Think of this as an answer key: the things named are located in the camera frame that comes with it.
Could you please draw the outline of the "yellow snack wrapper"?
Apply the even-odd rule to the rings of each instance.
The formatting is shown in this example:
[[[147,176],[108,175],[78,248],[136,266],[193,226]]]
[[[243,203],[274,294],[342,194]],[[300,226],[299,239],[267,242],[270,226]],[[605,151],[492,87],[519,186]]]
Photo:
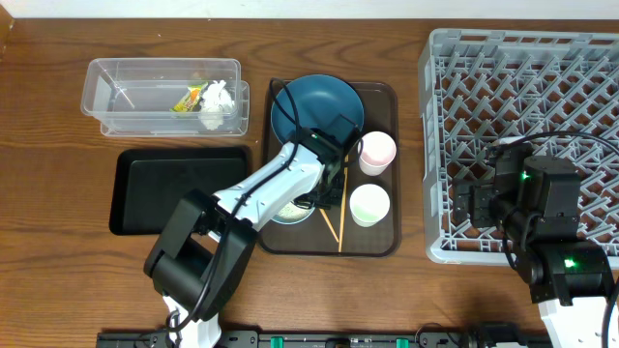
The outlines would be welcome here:
[[[170,110],[178,113],[197,112],[201,108],[201,95],[208,85],[208,82],[190,85],[185,96],[172,106]]]

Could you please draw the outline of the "light blue bowl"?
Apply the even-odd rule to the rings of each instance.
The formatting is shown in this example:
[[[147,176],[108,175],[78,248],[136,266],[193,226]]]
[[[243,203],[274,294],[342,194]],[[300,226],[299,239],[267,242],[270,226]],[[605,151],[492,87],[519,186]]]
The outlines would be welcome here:
[[[314,212],[314,208],[302,208],[294,202],[287,203],[271,221],[279,224],[296,224],[308,218]]]

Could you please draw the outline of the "rice food scraps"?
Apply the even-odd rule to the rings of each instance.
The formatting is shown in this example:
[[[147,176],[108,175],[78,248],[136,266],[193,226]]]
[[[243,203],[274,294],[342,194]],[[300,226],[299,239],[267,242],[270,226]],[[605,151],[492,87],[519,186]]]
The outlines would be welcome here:
[[[292,202],[286,204],[279,212],[278,218],[284,221],[301,220],[313,212],[313,209],[300,208]]]

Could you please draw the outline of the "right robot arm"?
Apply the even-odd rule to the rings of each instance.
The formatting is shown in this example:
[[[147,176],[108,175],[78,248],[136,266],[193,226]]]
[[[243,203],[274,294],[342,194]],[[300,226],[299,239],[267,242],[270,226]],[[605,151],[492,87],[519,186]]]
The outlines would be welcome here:
[[[577,234],[580,176],[569,159],[535,154],[536,138],[492,143],[492,177],[454,182],[454,219],[502,232],[553,346],[615,347],[618,281],[603,248]]]

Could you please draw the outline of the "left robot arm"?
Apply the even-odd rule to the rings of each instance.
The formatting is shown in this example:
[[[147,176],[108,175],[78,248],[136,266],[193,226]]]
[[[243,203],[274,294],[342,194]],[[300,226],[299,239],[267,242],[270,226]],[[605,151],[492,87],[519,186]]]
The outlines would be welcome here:
[[[219,313],[251,259],[262,227],[289,203],[313,207],[328,197],[357,145],[365,110],[357,92],[329,75],[282,83],[290,106],[271,94],[293,131],[280,152],[244,181],[212,195],[195,189],[177,204],[143,271],[169,314],[164,328],[139,338],[147,347],[213,347]]]

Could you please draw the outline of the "light green cup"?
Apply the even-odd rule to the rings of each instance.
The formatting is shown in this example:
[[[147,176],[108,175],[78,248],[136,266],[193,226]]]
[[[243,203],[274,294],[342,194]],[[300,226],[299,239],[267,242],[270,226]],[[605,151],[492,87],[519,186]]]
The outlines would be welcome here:
[[[390,211],[391,199],[382,187],[365,184],[355,188],[349,199],[353,220],[361,227],[371,227]]]

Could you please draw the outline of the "pink cup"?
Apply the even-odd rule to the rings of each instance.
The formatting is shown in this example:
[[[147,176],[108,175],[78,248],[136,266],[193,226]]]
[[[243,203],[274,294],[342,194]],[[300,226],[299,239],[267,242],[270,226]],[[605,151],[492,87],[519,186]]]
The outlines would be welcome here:
[[[382,174],[397,154],[395,140],[386,132],[372,131],[365,134],[358,145],[359,167],[369,176]]]

